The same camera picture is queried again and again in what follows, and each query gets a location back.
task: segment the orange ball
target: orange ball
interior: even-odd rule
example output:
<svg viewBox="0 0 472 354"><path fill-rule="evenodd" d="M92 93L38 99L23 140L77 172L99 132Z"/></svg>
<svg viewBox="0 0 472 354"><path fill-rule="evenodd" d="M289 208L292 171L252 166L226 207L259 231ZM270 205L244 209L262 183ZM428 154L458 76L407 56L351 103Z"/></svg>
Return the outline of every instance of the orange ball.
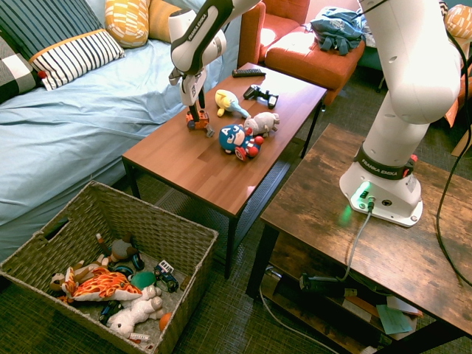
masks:
<svg viewBox="0 0 472 354"><path fill-rule="evenodd" d="M171 316L172 316L172 312L167 312L159 320L159 329L161 330L161 332L165 329L165 326L167 326L167 323L169 322Z"/></svg>

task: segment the blue bag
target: blue bag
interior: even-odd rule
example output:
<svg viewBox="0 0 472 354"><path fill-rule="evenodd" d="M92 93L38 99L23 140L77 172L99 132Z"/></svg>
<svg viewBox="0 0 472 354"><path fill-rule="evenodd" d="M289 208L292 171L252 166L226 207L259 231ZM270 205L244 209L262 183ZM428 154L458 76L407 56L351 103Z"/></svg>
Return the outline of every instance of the blue bag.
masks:
<svg viewBox="0 0 472 354"><path fill-rule="evenodd" d="M323 51L334 48L340 55L346 55L362 41L362 28L357 13L351 10L324 7L310 24Z"/></svg>

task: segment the brown coffee table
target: brown coffee table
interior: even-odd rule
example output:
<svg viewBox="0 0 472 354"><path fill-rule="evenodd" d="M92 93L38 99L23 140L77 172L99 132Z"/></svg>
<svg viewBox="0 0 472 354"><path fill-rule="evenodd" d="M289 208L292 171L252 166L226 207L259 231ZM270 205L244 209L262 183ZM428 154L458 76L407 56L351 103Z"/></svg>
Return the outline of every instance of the brown coffee table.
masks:
<svg viewBox="0 0 472 354"><path fill-rule="evenodd" d="M366 322L357 314L340 313L341 309L346 312L344 298L313 293L308 294L307 304L298 279L303 272L344 275L353 241L366 215L351 210L339 189L339 179L363 140L362 136L328 125L260 216L265 227L246 289L249 296L257 298L262 282L263 296L336 343L340 353L359 354L371 345L365 333L384 330L378 315ZM379 350L379 354L422 353L461 336L472 337L472 287L454 273L437 239L437 207L448 172L418 161L414 173L422 186L421 219L405 228L370 218L355 249L351 274L380 285L436 321L401 340L392 338L393 343ZM469 280L471 199L472 181L454 176L441 212L444 243ZM265 274L269 263L283 274L277 283ZM374 300L371 294L364 294L368 295L367 300Z"/></svg>
<svg viewBox="0 0 472 354"><path fill-rule="evenodd" d="M207 138L206 131L190 131L185 122L185 109L122 156L131 189L137 198L140 197L135 169L149 173L229 219L225 256L227 279L230 275L232 254L238 245L238 242L235 242L237 223L245 205L303 123L314 112L313 123L302 151L302 154L305 153L326 94L325 88L267 68L248 63L242 69L250 68L260 68L267 74L265 77L228 77L205 94L205 110L210 115L210 125L215 130L214 136ZM271 93L278 93L276 107L269 110L267 101L260 98L243 99L243 93L251 84L261 85ZM244 119L238 113L226 112L222 117L217 116L215 92L218 89L234 93L240 105L252 116L264 111L279 114L278 131L272 131L269 137L265 138L259 155L254 159L242 162L235 155L225 153L220 146L220 129L228 124L243 124ZM258 216L266 201L267 198L260 201L260 208L252 212L250 223Z"/></svg>

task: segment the bed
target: bed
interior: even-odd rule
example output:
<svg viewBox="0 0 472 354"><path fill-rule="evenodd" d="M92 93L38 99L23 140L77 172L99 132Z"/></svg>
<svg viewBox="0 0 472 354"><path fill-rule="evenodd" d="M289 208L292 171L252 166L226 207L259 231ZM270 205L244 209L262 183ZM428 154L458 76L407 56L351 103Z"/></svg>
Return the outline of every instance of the bed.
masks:
<svg viewBox="0 0 472 354"><path fill-rule="evenodd" d="M206 90L236 67L239 26L226 30L229 50L209 64ZM0 261L89 181L123 177L121 155L184 108L168 80L169 44L149 40L125 54L54 91L36 88L0 105Z"/></svg>

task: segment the power adapter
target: power adapter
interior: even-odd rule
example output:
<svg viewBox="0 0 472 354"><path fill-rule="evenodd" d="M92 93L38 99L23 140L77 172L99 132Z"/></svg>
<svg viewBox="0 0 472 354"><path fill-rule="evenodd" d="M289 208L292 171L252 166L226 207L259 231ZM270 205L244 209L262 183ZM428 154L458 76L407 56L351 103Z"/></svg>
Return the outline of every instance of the power adapter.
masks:
<svg viewBox="0 0 472 354"><path fill-rule="evenodd" d="M299 284L302 291L308 293L332 297L357 296L357 289L347 288L344 282L335 277L309 277L302 273Z"/></svg>

